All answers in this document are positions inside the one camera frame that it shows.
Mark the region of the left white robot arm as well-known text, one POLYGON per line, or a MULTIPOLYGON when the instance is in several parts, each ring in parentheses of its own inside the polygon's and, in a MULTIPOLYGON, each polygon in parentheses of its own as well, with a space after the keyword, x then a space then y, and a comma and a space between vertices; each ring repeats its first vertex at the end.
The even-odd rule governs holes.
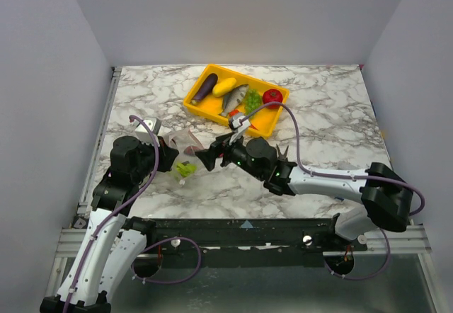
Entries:
POLYGON ((142 181, 168 172, 178 156, 162 137, 157 145, 123 136, 113 142, 110 167, 93 191, 84 239, 67 277, 41 312, 110 312, 118 285, 140 252, 156 247, 156 225, 130 217, 129 200, 142 181))

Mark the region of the clear zip top bag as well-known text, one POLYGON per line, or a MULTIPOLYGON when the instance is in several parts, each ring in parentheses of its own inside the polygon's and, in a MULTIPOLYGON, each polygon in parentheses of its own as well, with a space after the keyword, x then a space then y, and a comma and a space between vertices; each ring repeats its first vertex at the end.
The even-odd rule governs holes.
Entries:
POLYGON ((178 185, 184 186, 189 178, 192 178, 198 171, 201 170, 203 165, 202 162, 196 156, 194 157, 187 156, 183 153, 183 150, 190 145, 199 146, 202 147, 203 149, 204 147, 202 143, 199 141, 199 139, 190 131, 189 128, 169 132, 164 136, 164 141, 168 146, 175 148, 179 151, 179 155, 172 165, 170 174, 172 175, 172 177, 174 178, 175 182, 178 185), (197 166, 197 171, 187 178, 181 178, 176 172, 176 164, 178 162, 185 161, 189 161, 191 164, 195 164, 197 166))

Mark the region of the orange carrot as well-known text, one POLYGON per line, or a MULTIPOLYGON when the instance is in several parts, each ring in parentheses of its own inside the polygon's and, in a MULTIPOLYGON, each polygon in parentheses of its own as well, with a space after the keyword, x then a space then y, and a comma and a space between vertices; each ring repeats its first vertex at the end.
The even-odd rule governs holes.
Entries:
MULTIPOLYGON (((237 115, 238 113, 240 113, 240 111, 238 109, 235 109, 229 113, 229 117, 232 118, 233 116, 237 115)), ((256 130, 256 127, 253 124, 251 124, 251 128, 256 130)))

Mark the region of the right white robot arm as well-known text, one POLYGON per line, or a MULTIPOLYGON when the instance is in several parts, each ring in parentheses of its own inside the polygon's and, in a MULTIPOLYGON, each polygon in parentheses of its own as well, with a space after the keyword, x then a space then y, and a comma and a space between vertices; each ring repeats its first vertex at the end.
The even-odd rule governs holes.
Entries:
POLYGON ((222 166, 235 164, 276 195, 325 195, 355 201, 358 206, 335 215, 333 228, 326 232, 327 245, 336 251, 368 231, 404 232, 408 226, 413 190, 382 163, 374 162, 364 170, 303 170, 288 160, 287 152, 261 137, 245 143, 233 141, 231 135, 217 137, 195 156, 208 171, 218 158, 222 166))

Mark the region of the dark red apple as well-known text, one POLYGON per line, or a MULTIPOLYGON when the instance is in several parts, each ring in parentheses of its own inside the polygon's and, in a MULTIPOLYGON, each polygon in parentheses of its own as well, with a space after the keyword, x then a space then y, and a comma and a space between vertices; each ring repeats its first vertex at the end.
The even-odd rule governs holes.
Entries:
POLYGON ((203 150, 203 148, 199 147, 199 146, 195 146, 195 145, 190 145, 183 150, 183 153, 189 157, 193 157, 193 156, 195 157, 196 152, 198 152, 200 150, 203 150))

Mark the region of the red tomato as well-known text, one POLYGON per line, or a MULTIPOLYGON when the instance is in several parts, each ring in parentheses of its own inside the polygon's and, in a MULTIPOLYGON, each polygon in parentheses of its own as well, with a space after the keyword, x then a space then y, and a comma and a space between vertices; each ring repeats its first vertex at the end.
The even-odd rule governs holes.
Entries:
POLYGON ((268 89, 262 96, 262 102, 264 104, 278 102, 281 103, 283 101, 283 95, 280 90, 278 89, 268 89))

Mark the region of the green celery stalk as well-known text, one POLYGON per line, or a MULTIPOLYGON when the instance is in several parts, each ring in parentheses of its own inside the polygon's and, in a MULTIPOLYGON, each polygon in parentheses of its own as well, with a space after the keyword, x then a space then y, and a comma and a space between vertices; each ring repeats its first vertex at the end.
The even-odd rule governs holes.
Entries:
POLYGON ((197 171, 197 166, 189 161, 178 162, 176 164, 176 172, 181 178, 187 178, 197 171))

